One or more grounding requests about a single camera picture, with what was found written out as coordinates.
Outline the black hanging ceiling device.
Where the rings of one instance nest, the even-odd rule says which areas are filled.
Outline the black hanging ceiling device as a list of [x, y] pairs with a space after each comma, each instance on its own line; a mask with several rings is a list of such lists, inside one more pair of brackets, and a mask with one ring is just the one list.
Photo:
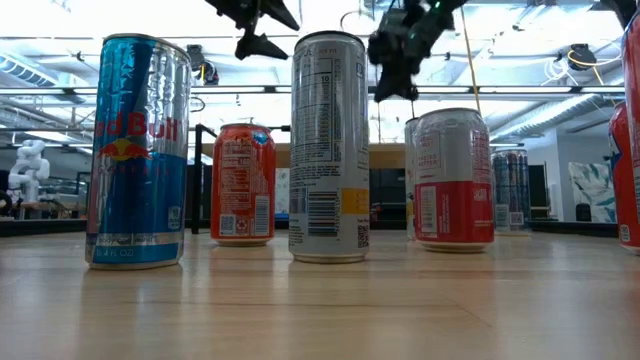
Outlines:
[[217, 86], [219, 75], [215, 65], [206, 60], [201, 45], [188, 45], [187, 54], [191, 60], [193, 86]]

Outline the black cabinet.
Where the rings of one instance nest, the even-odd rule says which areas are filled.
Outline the black cabinet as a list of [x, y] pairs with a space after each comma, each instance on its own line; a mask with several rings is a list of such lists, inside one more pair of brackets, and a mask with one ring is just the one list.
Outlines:
[[371, 169], [369, 183], [370, 219], [374, 223], [405, 222], [405, 170]]

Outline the blue silver Red Bull can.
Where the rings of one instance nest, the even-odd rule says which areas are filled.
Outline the blue silver Red Bull can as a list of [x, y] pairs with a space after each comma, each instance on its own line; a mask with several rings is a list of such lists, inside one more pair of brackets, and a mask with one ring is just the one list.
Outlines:
[[102, 46], [85, 260], [148, 269], [183, 254], [191, 66], [181, 48], [143, 34]]

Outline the white teal patterned panel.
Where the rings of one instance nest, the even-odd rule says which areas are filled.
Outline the white teal patterned panel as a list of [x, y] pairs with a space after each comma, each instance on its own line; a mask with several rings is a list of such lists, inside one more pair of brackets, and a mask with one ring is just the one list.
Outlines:
[[606, 163], [568, 165], [574, 204], [587, 205], [590, 220], [595, 223], [616, 223], [616, 204], [610, 166]]

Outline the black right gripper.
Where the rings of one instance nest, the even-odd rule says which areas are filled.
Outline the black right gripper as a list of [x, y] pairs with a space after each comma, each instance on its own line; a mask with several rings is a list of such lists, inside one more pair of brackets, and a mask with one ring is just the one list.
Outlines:
[[[405, 54], [409, 31], [426, 10], [423, 7], [394, 7], [385, 12], [376, 31], [368, 40], [368, 57], [374, 65], [399, 65], [411, 75], [420, 71], [421, 59]], [[383, 74], [374, 94], [375, 102], [398, 96], [415, 101], [419, 92], [410, 76]]]

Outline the black horizontal overhead beam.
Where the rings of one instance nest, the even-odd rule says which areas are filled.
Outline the black horizontal overhead beam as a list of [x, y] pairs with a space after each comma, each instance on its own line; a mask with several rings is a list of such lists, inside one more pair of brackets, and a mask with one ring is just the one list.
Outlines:
[[[200, 94], [234, 94], [234, 93], [289, 93], [290, 86], [196, 86], [191, 89], [194, 95]], [[509, 94], [509, 95], [577, 95], [604, 94], [618, 96], [625, 93], [621, 85], [599, 86], [479, 86], [479, 94]], [[419, 95], [441, 94], [474, 94], [471, 86], [418, 86]], [[0, 88], [0, 95], [28, 96], [28, 95], [96, 95], [95, 87], [36, 87], [36, 88]]]

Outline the orange red soda can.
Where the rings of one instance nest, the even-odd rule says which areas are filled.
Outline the orange red soda can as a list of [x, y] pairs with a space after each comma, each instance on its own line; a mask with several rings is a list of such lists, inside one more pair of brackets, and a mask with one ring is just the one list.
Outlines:
[[263, 246], [275, 232], [276, 145], [271, 130], [227, 124], [214, 143], [211, 238], [221, 246]]

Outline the white red Spindrift can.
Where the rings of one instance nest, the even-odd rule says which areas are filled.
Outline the white red Spindrift can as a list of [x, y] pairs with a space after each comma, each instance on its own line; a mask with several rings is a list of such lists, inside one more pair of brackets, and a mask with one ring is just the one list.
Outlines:
[[489, 131], [480, 113], [426, 113], [413, 142], [416, 242], [430, 251], [484, 251], [494, 242], [494, 210]]

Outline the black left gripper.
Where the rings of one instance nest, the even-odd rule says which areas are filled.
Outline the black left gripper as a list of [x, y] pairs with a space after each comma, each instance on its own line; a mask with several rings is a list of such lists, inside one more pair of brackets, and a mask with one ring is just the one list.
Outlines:
[[[258, 18], [264, 12], [271, 18], [285, 25], [289, 29], [299, 29], [300, 26], [287, 9], [283, 0], [204, 0], [216, 9], [218, 16], [232, 19], [236, 28], [255, 26]], [[237, 43], [235, 56], [243, 60], [252, 55], [286, 60], [288, 55], [277, 45], [272, 43], [265, 34], [257, 36], [246, 33]]]

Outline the wooden shelf black metal frame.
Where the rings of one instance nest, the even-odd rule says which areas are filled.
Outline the wooden shelf black metal frame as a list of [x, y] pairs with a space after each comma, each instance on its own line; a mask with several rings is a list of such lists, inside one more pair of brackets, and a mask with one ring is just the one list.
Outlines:
[[[210, 128], [197, 124], [190, 128], [194, 133], [195, 143], [191, 145], [194, 150], [194, 164], [189, 165], [187, 180], [187, 210], [186, 227], [192, 234], [199, 234], [210, 228], [212, 208], [212, 166], [204, 163], [204, 157], [213, 157], [214, 146], [203, 141], [204, 135], [211, 135], [214, 139], [217, 134]], [[405, 147], [403, 144], [373, 144], [369, 146], [369, 164], [371, 169], [404, 169]], [[374, 223], [374, 230], [405, 230], [407, 222]]]

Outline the white Celsius can black lid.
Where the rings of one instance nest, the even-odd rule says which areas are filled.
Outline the white Celsius can black lid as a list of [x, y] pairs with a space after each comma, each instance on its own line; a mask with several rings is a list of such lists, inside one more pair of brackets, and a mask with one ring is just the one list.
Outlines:
[[369, 251], [369, 123], [364, 43], [319, 31], [292, 61], [289, 250], [309, 263], [354, 263]]
[[412, 118], [405, 123], [404, 140], [405, 140], [405, 195], [406, 195], [406, 222], [407, 237], [410, 241], [415, 240], [415, 171], [414, 171], [414, 155], [415, 144], [413, 135], [418, 124], [418, 118]]

